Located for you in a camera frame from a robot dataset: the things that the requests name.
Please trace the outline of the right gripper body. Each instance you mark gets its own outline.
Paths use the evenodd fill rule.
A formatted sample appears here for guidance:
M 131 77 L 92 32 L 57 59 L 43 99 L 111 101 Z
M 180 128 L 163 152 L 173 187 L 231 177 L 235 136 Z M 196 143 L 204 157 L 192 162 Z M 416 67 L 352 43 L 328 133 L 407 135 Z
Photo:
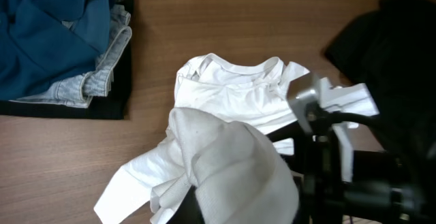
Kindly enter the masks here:
M 306 110 L 296 122 L 267 135 L 271 142 L 291 138 L 294 154 L 284 156 L 287 166 L 300 173 L 299 207 L 295 223 L 342 223 L 343 181 L 335 123 L 353 121 L 352 113 Z

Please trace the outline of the white t-shirt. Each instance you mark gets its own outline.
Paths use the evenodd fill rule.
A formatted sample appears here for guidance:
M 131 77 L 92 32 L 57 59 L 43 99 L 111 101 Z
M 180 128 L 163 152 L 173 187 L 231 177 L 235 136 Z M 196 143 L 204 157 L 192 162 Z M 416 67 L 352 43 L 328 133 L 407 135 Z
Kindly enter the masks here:
M 149 204 L 151 222 L 168 223 L 193 189 L 206 223 L 291 223 L 299 196 L 281 156 L 293 144 L 267 135 L 294 121 L 285 93 L 306 73 L 277 57 L 256 66 L 190 59 L 176 75 L 166 138 L 115 173 L 94 207 L 101 222 Z

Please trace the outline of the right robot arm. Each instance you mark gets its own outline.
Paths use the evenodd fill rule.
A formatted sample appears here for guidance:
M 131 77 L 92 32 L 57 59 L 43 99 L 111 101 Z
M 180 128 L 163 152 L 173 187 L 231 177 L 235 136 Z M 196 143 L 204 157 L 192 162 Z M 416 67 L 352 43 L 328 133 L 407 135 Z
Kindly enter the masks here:
M 435 116 L 400 130 L 377 116 L 344 112 L 310 112 L 313 133 L 297 122 L 269 133 L 271 142 L 292 139 L 294 155 L 285 156 L 297 172 L 300 203 L 295 223 L 342 223 L 348 216 L 380 223 L 435 222 Z M 367 126 L 381 152 L 353 150 L 352 180 L 341 172 L 339 134 L 341 122 Z

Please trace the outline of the black t-shirt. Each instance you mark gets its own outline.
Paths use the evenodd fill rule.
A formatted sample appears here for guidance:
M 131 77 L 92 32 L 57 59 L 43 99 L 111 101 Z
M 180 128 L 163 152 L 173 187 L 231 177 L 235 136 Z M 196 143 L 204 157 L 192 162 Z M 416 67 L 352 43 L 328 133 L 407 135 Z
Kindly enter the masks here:
M 325 50 L 353 83 L 365 83 L 381 117 L 427 149 L 435 142 L 435 3 L 380 0 Z

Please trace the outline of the folded black garment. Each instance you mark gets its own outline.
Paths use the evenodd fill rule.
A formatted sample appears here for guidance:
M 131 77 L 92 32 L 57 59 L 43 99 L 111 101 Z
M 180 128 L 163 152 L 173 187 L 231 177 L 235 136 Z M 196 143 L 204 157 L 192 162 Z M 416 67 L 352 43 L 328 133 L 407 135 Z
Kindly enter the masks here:
M 115 0 L 132 15 L 134 0 Z M 88 108 L 73 108 L 62 105 L 18 103 L 2 101 L 1 114 L 36 118 L 80 118 L 99 120 L 122 120 L 127 100 L 131 94 L 131 44 L 124 50 L 114 69 L 114 86 L 107 97 L 94 97 Z

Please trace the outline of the folded light denim garment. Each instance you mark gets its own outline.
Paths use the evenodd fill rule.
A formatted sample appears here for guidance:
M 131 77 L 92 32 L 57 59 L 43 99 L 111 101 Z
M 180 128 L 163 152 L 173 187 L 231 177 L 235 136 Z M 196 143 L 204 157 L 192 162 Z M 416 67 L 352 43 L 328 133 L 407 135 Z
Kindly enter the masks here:
M 113 6 L 110 19 L 108 48 L 95 59 L 95 71 L 57 81 L 43 93 L 16 101 L 88 108 L 94 97 L 107 97 L 114 86 L 114 69 L 132 36 L 129 26 L 131 14 L 123 5 Z

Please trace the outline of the folded blue shirt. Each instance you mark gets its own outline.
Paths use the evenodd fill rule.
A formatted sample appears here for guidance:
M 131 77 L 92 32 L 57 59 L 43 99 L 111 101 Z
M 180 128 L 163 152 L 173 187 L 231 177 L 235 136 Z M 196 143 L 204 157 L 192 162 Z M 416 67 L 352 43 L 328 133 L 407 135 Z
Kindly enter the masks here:
M 114 0 L 1 0 L 1 99 L 95 70 Z

